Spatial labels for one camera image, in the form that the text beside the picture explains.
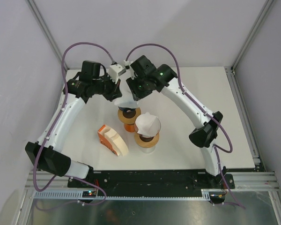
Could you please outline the white paper coffee filter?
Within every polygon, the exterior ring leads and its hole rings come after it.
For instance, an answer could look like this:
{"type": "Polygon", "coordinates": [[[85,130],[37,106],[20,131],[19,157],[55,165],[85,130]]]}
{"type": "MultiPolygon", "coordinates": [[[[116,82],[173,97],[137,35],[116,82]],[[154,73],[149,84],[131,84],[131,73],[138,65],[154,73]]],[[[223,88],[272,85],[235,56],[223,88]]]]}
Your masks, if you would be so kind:
{"type": "Polygon", "coordinates": [[[156,136],[161,129],[161,123],[157,116],[146,112],[137,117],[135,121],[136,133],[146,137],[156,136]]]}

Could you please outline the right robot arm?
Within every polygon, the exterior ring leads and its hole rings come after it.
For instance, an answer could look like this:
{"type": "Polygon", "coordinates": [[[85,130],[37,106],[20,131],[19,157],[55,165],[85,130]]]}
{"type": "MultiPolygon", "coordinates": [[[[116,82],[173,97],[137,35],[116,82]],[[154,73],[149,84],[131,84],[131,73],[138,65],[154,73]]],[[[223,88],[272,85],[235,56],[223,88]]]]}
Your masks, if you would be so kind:
{"type": "Polygon", "coordinates": [[[135,101],[157,91],[174,102],[191,120],[195,129],[189,134],[189,139],[201,150],[208,174],[207,184],[212,188],[218,188],[224,181],[221,175],[223,166],[218,163],[213,145],[223,114],[220,111],[203,112],[203,104],[197,102],[188,90],[183,90],[179,86],[177,73],[166,64],[156,67],[142,55],[134,61],[125,60],[124,65],[131,74],[126,83],[135,101]]]}

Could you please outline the coffee filter pack orange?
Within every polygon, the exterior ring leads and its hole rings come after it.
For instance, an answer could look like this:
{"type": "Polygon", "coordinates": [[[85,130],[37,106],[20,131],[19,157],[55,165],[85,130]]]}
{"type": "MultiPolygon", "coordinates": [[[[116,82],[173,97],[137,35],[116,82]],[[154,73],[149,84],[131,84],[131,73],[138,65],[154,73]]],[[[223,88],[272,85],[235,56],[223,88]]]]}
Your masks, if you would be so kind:
{"type": "Polygon", "coordinates": [[[113,128],[107,125],[102,125],[97,131],[97,134],[100,143],[116,156],[126,156],[128,154],[128,146],[113,128]]]}

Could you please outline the orange glass carafe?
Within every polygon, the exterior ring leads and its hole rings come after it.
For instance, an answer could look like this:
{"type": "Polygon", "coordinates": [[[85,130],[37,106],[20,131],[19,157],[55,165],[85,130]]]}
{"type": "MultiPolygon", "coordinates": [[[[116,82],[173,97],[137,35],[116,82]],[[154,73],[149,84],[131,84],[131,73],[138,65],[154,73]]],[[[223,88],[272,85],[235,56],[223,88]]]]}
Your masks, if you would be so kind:
{"type": "Polygon", "coordinates": [[[124,128],[127,132],[133,133],[137,132],[138,129],[135,124],[124,124],[124,128]]]}

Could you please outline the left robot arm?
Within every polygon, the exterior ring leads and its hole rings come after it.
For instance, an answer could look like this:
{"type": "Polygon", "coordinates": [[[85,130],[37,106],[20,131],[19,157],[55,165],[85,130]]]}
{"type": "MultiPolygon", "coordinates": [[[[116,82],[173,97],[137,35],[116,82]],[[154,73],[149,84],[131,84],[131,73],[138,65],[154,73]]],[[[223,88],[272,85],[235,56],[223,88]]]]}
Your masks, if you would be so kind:
{"type": "Polygon", "coordinates": [[[81,71],[67,81],[58,109],[45,131],[35,143],[26,144],[25,151],[37,169],[60,177],[77,177],[86,188],[93,184],[90,166],[72,160],[62,150],[75,118],[91,97],[102,95],[113,101],[122,96],[119,77],[125,72],[126,68],[117,63],[108,69],[98,62],[82,63],[81,71]]]}

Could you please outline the clear glass carafe brown collar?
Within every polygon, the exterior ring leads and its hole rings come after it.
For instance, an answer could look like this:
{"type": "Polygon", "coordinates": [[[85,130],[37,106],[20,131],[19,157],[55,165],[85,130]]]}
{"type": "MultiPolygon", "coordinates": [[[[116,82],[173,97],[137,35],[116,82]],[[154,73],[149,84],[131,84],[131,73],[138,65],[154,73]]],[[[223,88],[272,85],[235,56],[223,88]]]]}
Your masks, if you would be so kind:
{"type": "Polygon", "coordinates": [[[155,148],[156,148],[156,146],[153,146],[153,147],[150,147],[150,148],[140,147],[140,150],[145,154],[150,154],[150,153],[155,151],[155,148]]]}

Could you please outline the blue glass dripper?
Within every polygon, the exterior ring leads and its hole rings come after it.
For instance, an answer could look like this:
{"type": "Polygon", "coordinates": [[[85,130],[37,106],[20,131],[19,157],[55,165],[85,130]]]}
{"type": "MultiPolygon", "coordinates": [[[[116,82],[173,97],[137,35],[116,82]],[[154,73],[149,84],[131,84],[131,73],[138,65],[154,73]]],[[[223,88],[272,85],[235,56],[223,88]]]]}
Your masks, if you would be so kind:
{"type": "Polygon", "coordinates": [[[130,112],[134,112],[136,110],[136,108],[129,108],[129,107],[118,107],[119,110],[121,110],[122,112],[125,113],[130,113],[130,112]]]}

